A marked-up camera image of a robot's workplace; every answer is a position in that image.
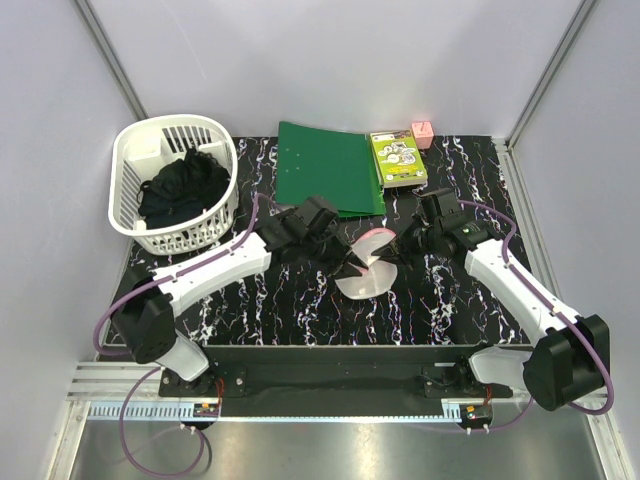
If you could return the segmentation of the white mesh laundry bag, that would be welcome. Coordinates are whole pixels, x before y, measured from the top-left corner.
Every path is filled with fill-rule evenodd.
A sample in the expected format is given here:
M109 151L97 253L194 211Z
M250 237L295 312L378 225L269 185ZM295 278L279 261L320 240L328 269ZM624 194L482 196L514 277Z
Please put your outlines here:
M367 269L359 269L360 275L336 279L335 283L343 295L352 300L365 300L388 292L397 278L397 266L374 256L373 252L395 238L387 228L375 228L361 235L352 250L363 261Z

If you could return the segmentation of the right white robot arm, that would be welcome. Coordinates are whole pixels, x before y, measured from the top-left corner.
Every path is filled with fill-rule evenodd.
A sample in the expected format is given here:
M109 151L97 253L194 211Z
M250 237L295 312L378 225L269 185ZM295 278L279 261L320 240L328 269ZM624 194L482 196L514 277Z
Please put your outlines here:
M515 224L498 237L491 224L476 218L477 203L451 189L423 194L420 204L411 223L373 256L402 266L427 255L454 261L510 312L532 347L476 350L454 371L457 390L472 397L499 384L527 391L547 411L569 405L588 415L609 412L615 390L607 323L567 306L521 265L509 250Z

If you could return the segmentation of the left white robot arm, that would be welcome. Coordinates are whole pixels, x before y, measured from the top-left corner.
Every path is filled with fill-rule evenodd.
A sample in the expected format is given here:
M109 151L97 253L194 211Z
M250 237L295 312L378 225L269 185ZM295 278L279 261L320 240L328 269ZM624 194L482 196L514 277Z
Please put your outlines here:
M176 319L211 293L274 266L310 260L336 279L367 271L340 235L337 210L312 196L301 205L278 208L228 242L189 260L155 271L129 270L120 280L107 317L138 364L171 370L196 396L215 386L216 372L203 349L177 330Z

